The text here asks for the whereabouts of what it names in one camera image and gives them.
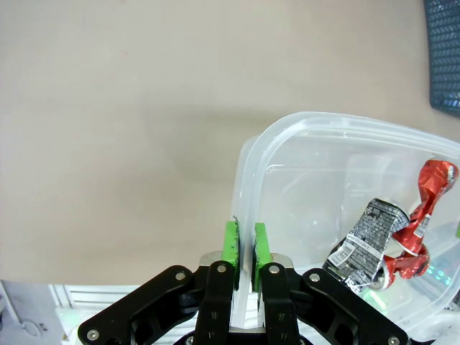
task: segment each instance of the table surface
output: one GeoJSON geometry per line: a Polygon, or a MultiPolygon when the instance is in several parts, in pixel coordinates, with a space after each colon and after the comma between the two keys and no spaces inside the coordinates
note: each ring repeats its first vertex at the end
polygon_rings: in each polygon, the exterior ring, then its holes
{"type": "Polygon", "coordinates": [[[460,140],[422,1],[4,1],[0,278],[140,284],[219,250],[239,150],[296,111],[460,140]]]}

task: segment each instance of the transparent plastic container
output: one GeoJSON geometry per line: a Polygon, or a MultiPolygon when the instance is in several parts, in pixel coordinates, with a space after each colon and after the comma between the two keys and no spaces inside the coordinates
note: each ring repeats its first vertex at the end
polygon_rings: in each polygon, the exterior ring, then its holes
{"type": "MultiPolygon", "coordinates": [[[[373,198],[396,201],[411,212],[420,203],[418,173],[430,158],[460,167],[460,144],[342,114],[296,113],[249,140],[241,151],[232,204],[244,248],[242,286],[249,284],[256,222],[266,224],[271,252],[289,256],[296,271],[321,267],[373,198]]],[[[361,294],[409,335],[460,288],[459,201],[460,181],[431,217],[424,242],[431,253],[427,273],[412,280],[397,277],[386,291],[361,294]]],[[[239,315],[248,298],[240,290],[239,315]]],[[[233,321],[243,326],[243,318],[233,321]]],[[[300,330],[322,344],[312,328],[300,324],[300,330]]]]}

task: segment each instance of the gray floor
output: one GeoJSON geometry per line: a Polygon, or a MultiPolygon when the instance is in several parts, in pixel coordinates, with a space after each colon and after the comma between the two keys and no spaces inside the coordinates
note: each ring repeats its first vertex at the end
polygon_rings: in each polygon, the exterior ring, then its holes
{"type": "Polygon", "coordinates": [[[15,324],[4,311],[1,345],[61,345],[64,330],[55,313],[55,302],[48,285],[4,282],[11,303],[22,320],[31,320],[41,328],[41,337],[33,338],[15,324]]]}

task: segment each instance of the bolt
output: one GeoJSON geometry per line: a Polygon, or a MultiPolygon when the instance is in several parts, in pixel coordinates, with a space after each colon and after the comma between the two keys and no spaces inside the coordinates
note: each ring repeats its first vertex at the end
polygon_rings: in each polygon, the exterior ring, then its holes
{"type": "Polygon", "coordinates": [[[86,338],[88,338],[88,340],[97,340],[99,338],[99,332],[96,330],[96,329],[91,329],[87,334],[86,334],[86,338]]]}
{"type": "Polygon", "coordinates": [[[388,344],[389,345],[400,345],[400,340],[395,336],[391,336],[388,339],[388,344]]]}
{"type": "Polygon", "coordinates": [[[268,269],[268,272],[276,275],[277,273],[280,272],[280,268],[278,266],[270,266],[270,268],[268,269]]]}
{"type": "Polygon", "coordinates": [[[175,279],[177,280],[182,280],[185,278],[185,273],[184,272],[179,272],[178,274],[175,275],[175,279]]]}
{"type": "Polygon", "coordinates": [[[312,282],[319,282],[320,279],[317,273],[312,273],[309,278],[312,282]]]}

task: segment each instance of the dark blue mesh basket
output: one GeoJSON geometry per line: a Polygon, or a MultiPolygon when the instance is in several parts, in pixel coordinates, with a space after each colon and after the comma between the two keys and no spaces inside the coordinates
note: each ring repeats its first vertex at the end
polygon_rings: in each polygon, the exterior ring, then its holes
{"type": "Polygon", "coordinates": [[[425,0],[430,104],[460,116],[460,0],[425,0]]]}

